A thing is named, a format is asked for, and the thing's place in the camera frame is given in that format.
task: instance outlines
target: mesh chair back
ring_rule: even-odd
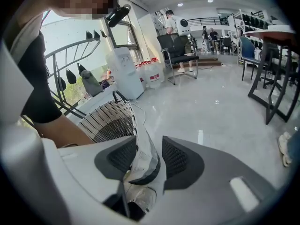
[[[225,37],[225,38],[223,39],[223,46],[224,46],[224,47],[230,47],[230,46],[231,46],[231,40],[230,40],[229,37]]]
[[[239,40],[240,40],[240,50],[241,50],[241,56],[242,58],[254,58],[254,50],[255,47],[252,44],[252,42],[244,37],[244,36],[239,36]]]
[[[185,47],[178,33],[165,34],[157,37],[162,49],[168,48],[171,58],[183,56]],[[163,52],[165,60],[168,60],[168,53]]]

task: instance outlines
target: table leg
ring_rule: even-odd
[[[258,67],[258,70],[257,70],[257,74],[256,74],[256,77],[255,77],[255,80],[254,80],[254,83],[251,87],[251,90],[248,94],[248,97],[254,99],[255,101],[257,101],[258,103],[260,103],[261,105],[263,105],[265,108],[266,108],[266,124],[268,125],[269,122],[271,121],[271,119],[273,118],[273,116],[277,113],[278,116],[280,116],[285,122],[287,122],[297,104],[297,100],[298,100],[298,96],[300,94],[300,84],[298,83],[297,84],[297,90],[295,92],[295,95],[294,95],[294,98],[293,98],[293,101],[292,101],[292,104],[290,106],[290,109],[287,113],[287,115],[285,115],[283,112],[281,112],[278,108],[279,108],[279,105],[283,99],[283,96],[285,94],[285,89],[287,87],[287,84],[288,84],[288,79],[289,79],[289,75],[290,75],[290,70],[291,70],[291,65],[292,65],[292,53],[291,53],[291,50],[288,49],[288,62],[287,62],[287,65],[286,65],[286,74],[285,74],[285,79],[284,79],[284,82],[283,82],[283,86],[282,86],[282,89],[281,89],[281,92],[279,94],[279,97],[278,97],[278,100],[276,102],[275,105],[272,104],[272,101],[271,101],[271,95],[274,91],[274,88],[275,86],[277,87],[277,79],[278,79],[278,76],[279,76],[279,73],[277,72],[276,74],[276,77],[275,77],[275,81],[272,85],[272,89],[271,89],[271,92],[269,94],[269,98],[268,98],[268,102],[264,101],[263,99],[261,99],[260,97],[258,97],[257,95],[254,95],[254,91],[255,91],[255,88],[257,87],[258,85],[258,81],[260,79],[260,76],[261,76],[261,73],[263,71],[263,65],[264,65],[264,62],[265,62],[265,59],[266,59],[266,55],[267,55],[267,51],[268,51],[268,48],[269,48],[269,44],[267,42],[264,42],[264,45],[263,45],[263,51],[262,51],[262,57],[261,57],[261,63]]]
[[[263,71],[263,65],[264,65],[264,62],[266,60],[266,56],[267,56],[267,52],[268,52],[268,48],[269,48],[269,43],[263,43],[263,49],[262,49],[262,56],[261,56],[261,62],[258,66],[258,69],[257,69],[257,73],[256,73],[256,77],[255,77],[255,80],[253,82],[253,85],[251,87],[251,90],[248,94],[248,97],[250,98],[253,98],[254,100],[256,100],[255,97],[258,97],[256,95],[254,95],[254,91],[258,85],[258,82],[259,82],[259,79],[261,77],[261,74],[262,74],[262,71]]]
[[[266,78],[267,78],[267,70],[271,68],[271,65],[272,65],[272,59],[273,59],[273,51],[271,50],[270,52],[270,60],[269,60],[269,63],[268,63],[268,66],[265,67],[265,71],[264,71],[264,78],[263,79],[263,88],[267,88],[267,85],[266,85]]]
[[[292,52],[290,49],[288,49],[288,58],[287,58],[287,65],[285,67],[285,79],[283,81],[283,85],[282,85],[282,89],[281,89],[281,92],[279,94],[279,97],[278,97],[278,100],[276,101],[275,105],[273,106],[273,108],[271,108],[272,106],[272,99],[271,99],[271,95],[273,93],[273,90],[276,86],[276,81],[277,81],[277,77],[275,78],[275,81],[274,81],[274,84],[272,86],[272,89],[271,89],[271,92],[269,94],[269,104],[268,104],[268,107],[267,107],[267,111],[266,111],[266,124],[268,125],[269,122],[271,121],[271,119],[274,117],[275,113],[278,111],[278,108],[279,108],[279,105],[283,99],[283,96],[285,95],[285,90],[286,90],[286,87],[287,87],[287,84],[288,84],[288,80],[289,80],[289,76],[290,76],[290,70],[291,70],[291,64],[292,64]],[[297,91],[294,95],[294,98],[293,98],[293,101],[292,101],[292,104],[290,106],[290,109],[287,113],[287,115],[284,115],[282,117],[282,119],[287,122],[294,110],[294,107],[296,105],[296,102],[297,102],[297,99],[298,99],[298,96],[299,96],[299,85],[297,84]]]

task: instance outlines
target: black sleeve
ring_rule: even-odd
[[[28,116],[37,123],[48,123],[62,115],[50,93],[44,52],[44,36],[40,32],[18,64],[19,69],[34,88],[22,115]]]

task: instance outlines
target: man in white shirt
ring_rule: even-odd
[[[166,11],[165,15],[168,18],[168,20],[166,21],[167,34],[178,33],[176,21],[179,19],[179,17],[175,16],[172,10]],[[181,36],[180,38],[184,46],[189,44],[189,39],[187,35]],[[185,47],[185,49],[186,49],[186,55],[192,55],[191,47]],[[194,70],[193,61],[189,61],[188,63],[189,63],[189,71],[193,72]],[[183,63],[180,62],[179,65],[180,65],[180,69],[178,69],[177,72],[184,73],[185,68],[183,66]]]

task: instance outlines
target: metal rack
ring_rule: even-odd
[[[250,25],[245,25],[245,21],[243,20],[243,16],[242,14],[247,14],[248,16],[252,16],[254,18],[257,18],[259,20],[263,20],[265,22],[264,19],[261,19],[261,18],[258,18],[254,15],[251,15],[251,14],[248,14],[248,13],[244,13],[242,12],[241,9],[239,9],[239,12],[237,12],[236,14],[233,14],[233,21],[234,21],[234,26],[236,28],[236,31],[235,31],[235,34],[236,34],[236,39],[237,39],[237,47],[236,49],[238,49],[238,63],[243,63],[242,59],[241,59],[241,56],[240,56],[240,47],[239,47],[239,39],[238,39],[238,32],[237,32],[237,28],[241,28],[243,30],[243,32],[246,32],[246,26],[248,27],[251,27],[251,28],[254,28],[256,30],[263,30],[263,29],[260,29],[260,28],[257,28],[257,27],[253,27],[253,26],[250,26]],[[253,40],[253,41],[257,41],[257,42],[263,42],[261,39],[258,39],[256,37],[253,37],[253,36],[250,36],[250,37],[247,37],[249,40]]]
[[[91,42],[93,42],[93,41],[97,41],[97,43],[95,44],[95,46],[93,47],[93,49],[91,50],[91,52],[84,56],[84,53],[85,53],[85,51],[86,51],[88,45],[89,45]],[[60,71],[63,70],[63,69],[65,69],[65,68],[67,68],[68,66],[70,66],[70,65],[72,65],[72,64],[74,64],[74,63],[76,63],[76,62],[79,62],[79,61],[81,61],[81,60],[83,60],[83,59],[89,57],[90,55],[92,55],[92,53],[93,53],[93,52],[95,51],[95,49],[98,47],[98,45],[100,44],[100,42],[101,42],[101,41],[100,41],[99,38],[86,39],[86,40],[79,41],[79,42],[76,42],[76,43],[72,43],[72,44],[69,44],[69,45],[64,46],[64,47],[62,47],[62,48],[59,48],[59,49],[57,49],[57,50],[55,50],[55,51],[53,51],[53,52],[51,52],[51,53],[49,53],[49,54],[47,54],[47,55],[45,56],[45,59],[48,59],[48,58],[50,58],[50,57],[53,58],[53,73],[52,73],[52,74],[49,73],[48,79],[49,79],[50,77],[54,76],[57,94],[56,94],[54,91],[52,91],[52,90],[50,90],[50,92],[51,92],[56,98],[58,98],[58,100],[59,100],[59,101],[58,101],[57,99],[53,98],[54,101],[55,101],[55,103],[56,103],[57,105],[60,106],[60,109],[65,109],[65,110],[67,110],[68,113],[71,113],[71,114],[75,115],[76,117],[78,117],[78,118],[80,118],[80,119],[83,119],[84,116],[86,116],[86,114],[83,113],[83,112],[81,112],[80,110],[76,109],[76,108],[73,107],[71,104],[69,104],[69,103],[67,102],[67,100],[66,100],[64,91],[60,91],[60,89],[59,89],[59,87],[62,88],[61,79],[60,79]],[[85,46],[85,49],[84,49],[84,51],[83,51],[81,57],[75,60],[79,45],[80,45],[80,44],[85,44],[85,43],[87,43],[87,44],[86,44],[86,46]],[[74,57],[73,57],[73,61],[67,64],[67,53],[68,53],[68,48],[71,48],[71,47],[74,47],[74,46],[76,46],[76,51],[75,51],[75,54],[74,54]],[[64,50],[66,51],[66,52],[65,52],[65,65],[64,65],[63,67],[59,68],[58,65],[57,65],[57,61],[56,61],[56,54],[59,53],[59,52],[62,52],[62,51],[64,51]]]

